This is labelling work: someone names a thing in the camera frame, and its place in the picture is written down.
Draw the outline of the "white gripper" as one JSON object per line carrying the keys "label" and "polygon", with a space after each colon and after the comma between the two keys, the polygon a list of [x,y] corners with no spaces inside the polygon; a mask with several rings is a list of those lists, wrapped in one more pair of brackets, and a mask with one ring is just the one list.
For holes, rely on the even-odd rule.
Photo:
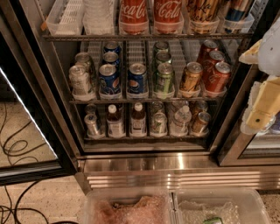
{"label": "white gripper", "polygon": [[[259,39],[240,57],[241,63],[258,63],[258,52],[262,41]],[[243,134],[254,135],[263,130],[270,120],[280,111],[280,77],[270,76],[263,83],[255,81],[248,98],[240,130]]]}

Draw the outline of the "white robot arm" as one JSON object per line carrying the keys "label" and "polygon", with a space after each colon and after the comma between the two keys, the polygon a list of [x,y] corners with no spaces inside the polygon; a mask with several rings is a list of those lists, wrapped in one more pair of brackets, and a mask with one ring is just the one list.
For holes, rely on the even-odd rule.
{"label": "white robot arm", "polygon": [[241,132],[254,135],[280,111],[280,18],[239,57],[239,61],[256,64],[261,72],[269,76],[263,83],[254,82],[241,119]]}

